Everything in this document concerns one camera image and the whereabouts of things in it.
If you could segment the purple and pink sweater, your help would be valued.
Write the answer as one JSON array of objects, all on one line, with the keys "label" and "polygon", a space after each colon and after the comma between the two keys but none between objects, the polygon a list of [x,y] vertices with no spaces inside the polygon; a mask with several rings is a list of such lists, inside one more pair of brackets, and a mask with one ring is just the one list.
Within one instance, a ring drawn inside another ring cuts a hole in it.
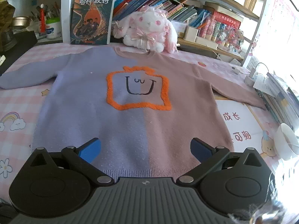
[{"label": "purple and pink sweater", "polygon": [[177,178],[198,165],[190,151],[195,137],[232,149],[214,92],[263,107],[257,93],[201,66],[109,46],[29,63],[3,74],[1,88],[51,78],[33,147],[59,152],[98,138],[101,152],[93,164],[113,178]]}]

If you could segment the white ceramic bowl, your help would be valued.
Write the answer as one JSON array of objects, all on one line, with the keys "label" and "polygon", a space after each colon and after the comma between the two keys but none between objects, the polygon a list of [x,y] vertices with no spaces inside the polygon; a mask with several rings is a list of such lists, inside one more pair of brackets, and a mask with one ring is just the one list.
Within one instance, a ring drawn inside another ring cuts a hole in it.
[{"label": "white ceramic bowl", "polygon": [[285,161],[298,157],[298,139],[285,123],[280,124],[275,132],[274,149],[277,156]]}]

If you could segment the white power strip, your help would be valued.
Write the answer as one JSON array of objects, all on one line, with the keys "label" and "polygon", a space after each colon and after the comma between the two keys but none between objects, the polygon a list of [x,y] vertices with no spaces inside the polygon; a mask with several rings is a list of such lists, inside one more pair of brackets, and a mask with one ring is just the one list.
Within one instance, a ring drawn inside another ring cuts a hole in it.
[{"label": "white power strip", "polygon": [[246,85],[253,87],[253,85],[255,84],[255,79],[247,75],[244,79],[244,82]]}]

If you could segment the white charger plug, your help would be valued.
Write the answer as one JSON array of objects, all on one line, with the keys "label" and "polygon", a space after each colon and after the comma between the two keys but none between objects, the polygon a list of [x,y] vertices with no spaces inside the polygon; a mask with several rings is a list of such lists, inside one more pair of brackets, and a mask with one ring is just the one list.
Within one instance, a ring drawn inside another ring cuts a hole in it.
[{"label": "white charger plug", "polygon": [[256,69],[253,67],[253,68],[251,69],[251,71],[250,71],[249,78],[250,78],[250,79],[253,79],[255,73],[256,73]]}]

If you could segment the white pen holder box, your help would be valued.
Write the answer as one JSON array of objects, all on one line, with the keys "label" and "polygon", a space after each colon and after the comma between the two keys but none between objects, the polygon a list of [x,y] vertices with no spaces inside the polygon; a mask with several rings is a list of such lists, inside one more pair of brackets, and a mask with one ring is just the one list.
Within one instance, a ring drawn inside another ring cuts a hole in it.
[{"label": "white pen holder box", "polygon": [[197,28],[188,26],[184,34],[184,40],[194,43],[196,41],[198,31],[199,30]]}]

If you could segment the white green lid jar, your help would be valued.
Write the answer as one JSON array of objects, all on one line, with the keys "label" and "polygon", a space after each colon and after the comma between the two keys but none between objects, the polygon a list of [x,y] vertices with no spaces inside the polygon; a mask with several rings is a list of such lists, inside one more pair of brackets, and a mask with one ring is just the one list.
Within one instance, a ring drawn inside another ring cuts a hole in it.
[{"label": "white green lid jar", "polygon": [[48,39],[55,39],[61,36],[61,22],[59,17],[46,20],[46,33]]}]

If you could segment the white pink plush bunny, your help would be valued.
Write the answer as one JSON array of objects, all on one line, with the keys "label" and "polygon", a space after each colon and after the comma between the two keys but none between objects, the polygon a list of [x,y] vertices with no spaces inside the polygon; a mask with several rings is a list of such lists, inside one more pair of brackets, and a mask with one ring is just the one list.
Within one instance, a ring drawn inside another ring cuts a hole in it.
[{"label": "white pink plush bunny", "polygon": [[165,10],[143,6],[139,11],[113,22],[114,38],[121,38],[123,44],[157,53],[177,52],[179,46],[176,30]]}]

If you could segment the Harry Potter book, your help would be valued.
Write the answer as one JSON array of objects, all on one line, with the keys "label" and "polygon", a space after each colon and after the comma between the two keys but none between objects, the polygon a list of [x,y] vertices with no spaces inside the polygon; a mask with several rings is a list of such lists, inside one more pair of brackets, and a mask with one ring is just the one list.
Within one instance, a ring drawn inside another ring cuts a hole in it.
[{"label": "Harry Potter book", "polygon": [[70,26],[73,45],[107,45],[110,42],[115,0],[74,0]]}]

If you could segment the metal round tin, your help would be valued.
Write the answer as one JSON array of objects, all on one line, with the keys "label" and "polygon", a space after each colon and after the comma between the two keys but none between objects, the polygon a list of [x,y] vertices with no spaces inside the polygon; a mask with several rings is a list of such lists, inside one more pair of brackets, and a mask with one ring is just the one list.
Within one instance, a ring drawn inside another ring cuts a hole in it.
[{"label": "metal round tin", "polygon": [[13,17],[11,26],[16,28],[26,28],[30,25],[30,18],[25,16]]}]

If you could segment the row of standing books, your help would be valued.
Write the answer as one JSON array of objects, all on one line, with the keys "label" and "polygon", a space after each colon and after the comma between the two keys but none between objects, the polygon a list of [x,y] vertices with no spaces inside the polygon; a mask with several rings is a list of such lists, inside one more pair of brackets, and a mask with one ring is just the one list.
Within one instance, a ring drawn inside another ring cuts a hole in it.
[{"label": "row of standing books", "polygon": [[143,6],[164,10],[168,20],[186,23],[192,27],[200,27],[211,17],[210,11],[187,5],[187,0],[115,0],[112,19],[119,21],[132,12],[140,11]]}]

